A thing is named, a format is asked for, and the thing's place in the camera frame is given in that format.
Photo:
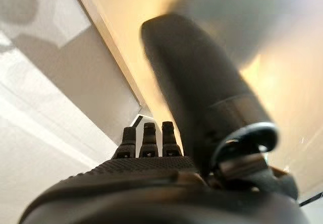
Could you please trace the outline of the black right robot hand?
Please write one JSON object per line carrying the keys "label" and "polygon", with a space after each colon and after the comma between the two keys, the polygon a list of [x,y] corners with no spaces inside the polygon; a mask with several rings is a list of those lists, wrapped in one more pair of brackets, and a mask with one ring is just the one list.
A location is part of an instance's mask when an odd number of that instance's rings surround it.
{"label": "black right robot hand", "polygon": [[307,223],[294,178],[264,154],[279,140],[254,92],[190,19],[165,14],[141,25],[144,51],[174,117],[134,127],[113,157],[58,182],[20,223]]}

